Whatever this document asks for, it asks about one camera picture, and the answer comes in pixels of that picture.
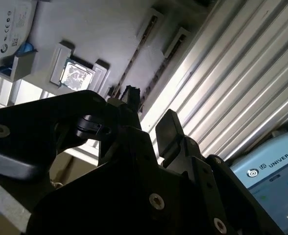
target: blue screen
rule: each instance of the blue screen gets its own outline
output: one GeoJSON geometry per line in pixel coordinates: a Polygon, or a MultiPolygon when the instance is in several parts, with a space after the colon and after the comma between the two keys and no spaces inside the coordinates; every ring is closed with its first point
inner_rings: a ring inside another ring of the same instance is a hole
{"type": "Polygon", "coordinates": [[[288,235],[288,164],[248,190],[288,235]]]}

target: white device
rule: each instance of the white device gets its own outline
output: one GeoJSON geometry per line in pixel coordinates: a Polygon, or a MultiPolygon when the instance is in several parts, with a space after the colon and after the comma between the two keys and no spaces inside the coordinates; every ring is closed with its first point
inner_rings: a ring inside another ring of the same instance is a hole
{"type": "Polygon", "coordinates": [[[30,0],[0,0],[0,66],[26,41],[36,4],[30,0]]]}

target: corrugated metal wall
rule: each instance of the corrugated metal wall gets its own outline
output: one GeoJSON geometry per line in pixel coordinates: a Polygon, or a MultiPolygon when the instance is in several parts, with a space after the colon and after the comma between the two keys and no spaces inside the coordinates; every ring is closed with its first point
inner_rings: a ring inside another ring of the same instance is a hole
{"type": "Polygon", "coordinates": [[[286,121],[288,0],[218,2],[142,120],[155,150],[168,108],[204,156],[225,159],[286,121]]]}

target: gray metal surface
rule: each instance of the gray metal surface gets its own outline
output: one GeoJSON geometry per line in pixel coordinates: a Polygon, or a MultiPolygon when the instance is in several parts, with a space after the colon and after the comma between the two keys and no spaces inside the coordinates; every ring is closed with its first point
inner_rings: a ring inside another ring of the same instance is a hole
{"type": "Polygon", "coordinates": [[[164,59],[162,49],[181,25],[195,33],[207,10],[192,0],[54,0],[39,2],[30,33],[38,50],[35,71],[50,66],[53,49],[66,40],[75,46],[74,56],[94,64],[98,59],[110,65],[106,86],[114,86],[123,75],[138,46],[137,35],[149,9],[163,10],[165,20],[148,40],[122,86],[145,90],[164,59]]]}
{"type": "Polygon", "coordinates": [[[53,190],[49,177],[29,184],[0,176],[0,214],[19,231],[25,232],[32,210],[53,190]]]}
{"type": "Polygon", "coordinates": [[[220,1],[142,115],[177,111],[202,153],[228,159],[288,119],[288,0],[220,1]]]}

